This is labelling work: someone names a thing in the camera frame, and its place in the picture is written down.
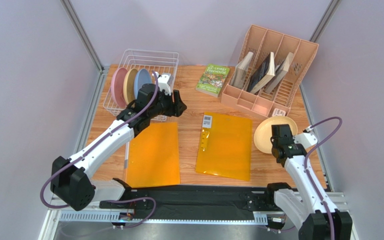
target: dish rack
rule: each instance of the dish rack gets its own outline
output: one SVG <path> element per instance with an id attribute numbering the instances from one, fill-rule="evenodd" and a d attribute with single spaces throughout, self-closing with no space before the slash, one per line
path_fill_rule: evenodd
<path id="1" fill-rule="evenodd" d="M 248 52 L 253 52 L 245 84 L 242 88 L 227 84 L 221 95 L 221 103 L 263 120 L 271 117 L 275 109 L 283 110 L 288 115 L 297 89 L 315 58 L 318 46 L 314 42 L 251 25 L 245 35 L 238 61 L 242 61 Z M 274 53 L 275 65 L 281 64 L 288 53 L 294 54 L 288 73 L 269 94 L 264 92 L 266 86 L 257 94 L 247 92 L 250 76 L 270 52 Z"/>
<path id="2" fill-rule="evenodd" d="M 179 53 L 174 51 L 153 51 L 153 50 L 138 50 L 127 49 L 122 55 L 118 68 L 130 69 L 146 69 L 149 73 L 151 71 L 158 72 L 159 74 L 171 74 L 173 81 L 171 83 L 171 89 L 173 89 L 177 67 L 179 65 Z M 152 82 L 155 83 L 155 78 L 151 74 Z M 103 101 L 103 107 L 112 115 L 117 116 L 126 106 L 118 106 L 111 95 L 111 88 L 106 93 L 106 97 Z M 165 122 L 166 116 L 159 115 L 152 119 L 153 121 Z"/>

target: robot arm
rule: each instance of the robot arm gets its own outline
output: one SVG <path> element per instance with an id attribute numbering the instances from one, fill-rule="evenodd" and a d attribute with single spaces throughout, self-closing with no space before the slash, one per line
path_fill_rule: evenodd
<path id="1" fill-rule="evenodd" d="M 163 74 L 158 77 L 158 80 L 169 77 L 170 75 Z M 159 89 L 150 106 L 142 114 L 134 117 L 151 101 L 155 91 L 154 84 L 143 85 L 137 99 L 131 102 L 109 128 L 91 144 L 68 159 L 60 156 L 54 160 L 52 175 L 67 164 L 77 162 L 51 181 L 51 191 L 76 211 L 84 209 L 91 202 L 119 200 L 125 190 L 120 180 L 94 181 L 91 178 L 109 156 L 147 128 L 152 118 L 158 115 L 179 117 L 186 110 L 187 107 L 182 102 L 178 90 L 171 93 L 165 91 L 166 87 L 162 90 L 159 87 Z"/>
<path id="2" fill-rule="evenodd" d="M 271 141 L 273 156 L 292 177 L 301 196 L 300 200 L 291 189 L 279 189 L 274 192 L 274 203 L 299 230 L 299 239 L 325 239 L 327 233 L 329 234 L 329 231 L 326 231 L 328 214 L 336 221 L 336 236 L 344 237 L 336 239 L 350 239 L 352 219 L 349 213 L 339 212 L 325 193 L 310 163 L 305 163 L 306 149 L 315 145 L 317 138 L 308 132 L 292 136 L 290 126 L 283 124 L 272 125 Z"/>

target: beige bowl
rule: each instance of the beige bowl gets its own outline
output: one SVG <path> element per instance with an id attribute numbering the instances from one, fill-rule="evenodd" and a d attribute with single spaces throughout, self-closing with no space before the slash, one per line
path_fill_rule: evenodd
<path id="1" fill-rule="evenodd" d="M 254 132 L 254 144 L 258 150 L 265 154 L 272 153 L 272 125 L 288 124 L 291 128 L 292 135 L 297 134 L 297 124 L 294 120 L 287 116 L 273 116 L 264 120 L 258 125 Z"/>

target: pink plate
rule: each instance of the pink plate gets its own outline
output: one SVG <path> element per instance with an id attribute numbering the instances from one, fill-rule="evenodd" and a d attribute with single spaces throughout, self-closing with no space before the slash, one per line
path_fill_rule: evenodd
<path id="1" fill-rule="evenodd" d="M 124 108 L 126 106 L 126 101 L 123 96 L 123 87 L 124 87 L 124 78 L 127 74 L 127 69 L 124 67 L 118 68 L 110 82 L 110 94 L 112 95 L 112 100 L 118 105 L 120 108 Z"/>

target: wooden tabletop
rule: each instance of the wooden tabletop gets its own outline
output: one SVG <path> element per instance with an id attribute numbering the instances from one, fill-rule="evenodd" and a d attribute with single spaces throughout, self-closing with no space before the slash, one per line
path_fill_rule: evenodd
<path id="1" fill-rule="evenodd" d="M 115 117 L 103 107 L 106 93 L 111 85 L 111 78 L 118 65 L 112 65 L 109 69 L 103 93 L 100 97 L 99 106 L 91 126 L 91 132 L 87 144 L 96 139 Z M 262 120 L 251 117 L 221 104 L 220 98 L 216 98 L 202 92 L 196 91 L 195 86 L 205 70 L 205 66 L 179 66 L 175 78 L 174 88 L 180 91 L 182 101 L 187 105 L 187 110 L 181 117 L 170 117 L 168 122 L 178 123 L 179 140 L 179 163 L 180 179 L 182 184 L 195 185 L 224 185 L 224 186 L 254 186 L 266 187 L 269 183 L 286 182 L 295 187 L 292 178 L 286 170 L 276 162 L 271 154 L 260 152 L 254 144 L 251 152 L 250 181 L 232 179 L 221 176 L 208 175 L 195 172 L 197 161 L 199 139 L 204 112 L 234 115 L 250 118 L 253 122 L 253 132 Z M 298 126 L 299 131 L 309 126 L 301 93 L 297 91 L 288 117 L 292 118 Z M 94 180 L 110 180 L 112 178 L 123 179 L 125 147 L 118 149 L 97 170 Z M 317 178 L 323 187 L 326 186 L 323 172 L 316 151 L 310 157 L 311 165 Z"/>

